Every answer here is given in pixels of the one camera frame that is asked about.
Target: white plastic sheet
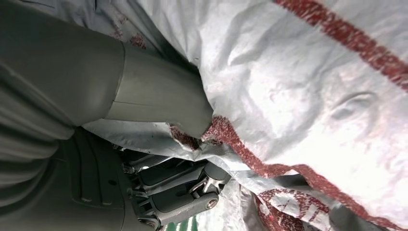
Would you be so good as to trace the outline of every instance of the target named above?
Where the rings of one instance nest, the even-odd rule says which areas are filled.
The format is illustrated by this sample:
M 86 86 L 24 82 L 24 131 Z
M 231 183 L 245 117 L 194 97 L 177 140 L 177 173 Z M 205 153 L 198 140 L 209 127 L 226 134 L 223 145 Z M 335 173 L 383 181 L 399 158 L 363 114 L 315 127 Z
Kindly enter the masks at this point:
M 228 143 L 262 176 L 295 170 L 363 218 L 408 229 L 408 4 L 139 2 L 200 69 L 215 111 L 204 140 Z M 273 192 L 261 198 L 332 228 L 331 203 L 317 191 L 308 195 L 318 213 L 302 204 L 309 196 Z

